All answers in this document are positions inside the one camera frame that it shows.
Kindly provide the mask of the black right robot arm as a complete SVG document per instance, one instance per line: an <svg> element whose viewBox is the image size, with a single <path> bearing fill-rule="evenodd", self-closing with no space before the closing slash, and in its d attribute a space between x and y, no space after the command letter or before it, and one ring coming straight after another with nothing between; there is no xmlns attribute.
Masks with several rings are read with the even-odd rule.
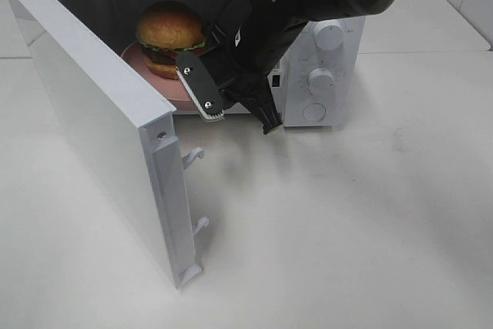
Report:
<svg viewBox="0 0 493 329"><path fill-rule="evenodd" d="M206 120L243 105L269 133L281 124L267 75L308 22L376 15L394 0L249 0L249 12L234 33L201 56L211 76L208 91L220 96L198 104Z"/></svg>

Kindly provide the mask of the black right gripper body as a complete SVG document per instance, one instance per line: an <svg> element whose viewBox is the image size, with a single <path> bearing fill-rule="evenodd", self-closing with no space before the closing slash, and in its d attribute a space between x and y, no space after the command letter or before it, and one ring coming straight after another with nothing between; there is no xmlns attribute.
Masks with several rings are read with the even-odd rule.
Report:
<svg viewBox="0 0 493 329"><path fill-rule="evenodd" d="M234 34L202 55L223 100L271 99L268 75L306 24L297 3L253 5Z"/></svg>

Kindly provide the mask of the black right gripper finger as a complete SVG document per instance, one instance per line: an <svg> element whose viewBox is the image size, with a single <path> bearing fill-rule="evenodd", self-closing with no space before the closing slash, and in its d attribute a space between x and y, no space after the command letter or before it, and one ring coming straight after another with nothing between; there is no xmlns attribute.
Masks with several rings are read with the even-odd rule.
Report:
<svg viewBox="0 0 493 329"><path fill-rule="evenodd" d="M264 135L282 125L267 78L232 86L230 97L261 122Z"/></svg>

